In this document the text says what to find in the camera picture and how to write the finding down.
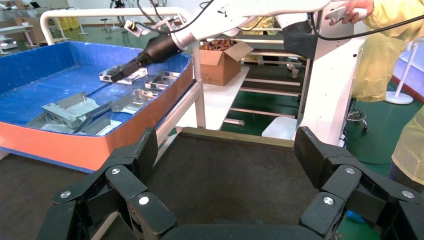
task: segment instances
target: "white wall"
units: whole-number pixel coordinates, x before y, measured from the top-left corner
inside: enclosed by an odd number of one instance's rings
[[[33,2],[33,0],[23,0],[24,3]],[[36,0],[36,2],[43,8],[49,9],[62,9],[68,7],[67,0]]]
[[[167,7],[180,7],[189,11],[192,15],[197,14],[201,9],[199,4],[206,2],[207,0],[167,0]],[[110,0],[67,0],[70,7],[76,7],[79,9],[107,9],[110,6]],[[130,7],[132,4],[136,3],[136,0],[125,0],[125,7]],[[149,0],[140,0],[140,5],[142,7],[150,7]],[[142,13],[140,12],[140,17],[135,17],[139,22],[148,22],[145,17],[141,17]],[[78,18],[81,24],[102,24],[100,21],[104,17],[80,17]],[[118,23],[116,17],[109,17],[108,23]]]

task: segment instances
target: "cardboard box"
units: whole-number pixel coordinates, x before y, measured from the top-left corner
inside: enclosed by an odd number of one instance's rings
[[[28,31],[29,37],[33,44],[39,43],[46,40],[41,30],[40,22],[34,17],[18,17],[15,18],[15,22],[18,26],[22,26],[22,23],[28,23],[33,27],[30,28],[31,31]]]
[[[31,9],[29,4],[26,4],[22,0],[16,0],[14,1],[17,9]]]
[[[0,21],[0,28],[7,28],[7,27],[13,27],[13,26],[16,26],[16,22],[13,19]],[[25,41],[25,35],[23,32],[6,34],[6,36],[8,38],[15,39],[15,41]]]
[[[200,73],[205,84],[225,86],[240,73],[241,60],[253,48],[239,42],[225,51],[200,50]]]

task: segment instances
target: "yellow protective gown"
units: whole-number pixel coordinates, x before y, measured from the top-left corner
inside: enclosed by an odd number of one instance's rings
[[[256,24],[257,24],[257,26],[255,28],[258,28],[258,29],[272,29],[272,28],[274,28],[274,17],[273,16],[264,17],[262,20],[261,20],[261,18],[262,17],[257,17],[255,20],[244,25],[243,28],[244,29],[251,29]],[[246,35],[263,35],[264,34],[264,31],[241,31],[241,32],[243,34],[246,34]],[[275,31],[266,31],[266,32],[268,33],[268,35],[277,34],[277,32],[275,32]],[[262,60],[262,57],[259,56],[259,55],[247,55],[244,58],[250,59],[250,60]]]
[[[374,11],[364,23],[371,29],[379,29],[421,15],[424,15],[424,0],[374,0]],[[423,20],[415,21],[382,33],[410,42],[424,37],[423,24]],[[392,159],[410,179],[424,185],[424,108],[403,128]]]
[[[386,99],[387,84],[406,42],[376,33],[368,36],[359,54],[352,97],[361,102]]]

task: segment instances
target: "white robotic arm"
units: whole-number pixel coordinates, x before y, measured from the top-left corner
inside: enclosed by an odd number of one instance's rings
[[[224,6],[213,1],[189,26],[185,27],[189,24],[186,22],[180,27],[182,30],[159,34],[150,39],[144,51],[128,62],[116,76],[112,76],[111,80],[116,82],[140,67],[165,62],[184,52],[195,41],[221,33],[233,36],[238,32],[237,27],[253,21],[256,17],[277,16],[277,21],[285,28],[307,21],[307,13],[321,10],[329,3],[338,1],[340,0],[228,0]],[[125,24],[125,28],[134,34],[142,31],[132,22]]]

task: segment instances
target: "metal rivet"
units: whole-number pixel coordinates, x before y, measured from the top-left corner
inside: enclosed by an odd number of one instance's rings
[[[115,168],[112,170],[112,174],[118,174],[121,170],[119,168]]]
[[[402,191],[402,194],[405,197],[409,198],[409,199],[413,199],[414,198],[414,194],[412,192],[410,192],[410,191]]]
[[[334,200],[331,197],[326,196],[326,197],[323,198],[323,200],[324,200],[324,203],[326,203],[328,205],[334,204]]]
[[[66,199],[67,197],[69,197],[69,195],[71,195],[70,191],[64,191],[60,194],[60,198],[61,199]]]
[[[144,196],[144,197],[140,198],[140,200],[138,200],[138,203],[140,205],[146,205],[148,202],[149,202],[149,198],[146,197],[146,196]]]
[[[348,173],[348,174],[354,174],[355,173],[355,170],[353,170],[352,168],[346,168],[346,173]]]

